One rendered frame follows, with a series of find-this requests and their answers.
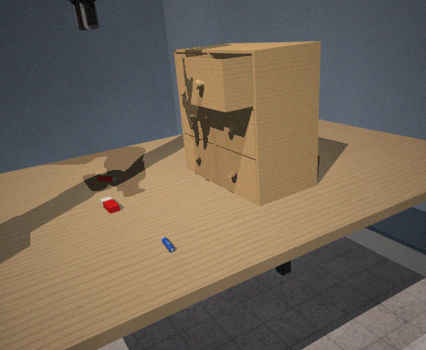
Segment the red rectangular block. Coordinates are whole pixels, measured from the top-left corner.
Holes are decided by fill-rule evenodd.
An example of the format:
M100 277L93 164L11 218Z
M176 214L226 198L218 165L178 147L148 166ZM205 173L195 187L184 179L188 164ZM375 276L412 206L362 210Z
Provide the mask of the red rectangular block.
M120 211L120 206L109 196L100 199L101 205L111 214Z

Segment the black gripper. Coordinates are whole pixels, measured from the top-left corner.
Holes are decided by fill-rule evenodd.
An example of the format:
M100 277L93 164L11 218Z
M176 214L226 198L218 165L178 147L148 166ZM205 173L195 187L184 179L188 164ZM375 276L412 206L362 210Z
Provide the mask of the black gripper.
M79 30L98 29L98 16L96 12L96 0L68 0L74 4L74 13ZM81 1L81 2L80 2ZM81 10L81 11L80 11ZM81 16L82 14L82 16Z

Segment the small wooden chest of drawers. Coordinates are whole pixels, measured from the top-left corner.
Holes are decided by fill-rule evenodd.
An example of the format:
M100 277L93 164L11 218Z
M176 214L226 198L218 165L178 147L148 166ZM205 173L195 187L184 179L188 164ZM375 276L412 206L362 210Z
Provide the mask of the small wooden chest of drawers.
M216 142L213 109L214 141L184 131L183 119L182 131L184 145L187 134L214 144L217 182L188 169L258 206L317 186L321 48L321 42L261 44L265 47L229 43L174 50L176 72L177 53L252 54L254 106L248 109L255 110L256 157ZM178 72L177 85L182 118L186 93L179 91ZM256 159L258 203L219 183L219 146Z

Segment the red battery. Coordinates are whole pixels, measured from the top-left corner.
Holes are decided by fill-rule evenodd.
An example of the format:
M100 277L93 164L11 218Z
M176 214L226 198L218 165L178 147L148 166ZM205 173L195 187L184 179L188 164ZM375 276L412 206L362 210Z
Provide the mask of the red battery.
M99 176L99 182L116 182L116 177L113 176Z

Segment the blue aaa battery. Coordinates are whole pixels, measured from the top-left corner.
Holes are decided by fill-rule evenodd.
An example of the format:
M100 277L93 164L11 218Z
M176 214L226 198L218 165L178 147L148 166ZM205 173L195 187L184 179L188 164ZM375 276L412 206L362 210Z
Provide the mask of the blue aaa battery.
M173 252L175 250L175 248L172 246L172 244L166 237L162 237L161 241L164 243L164 245L170 252Z

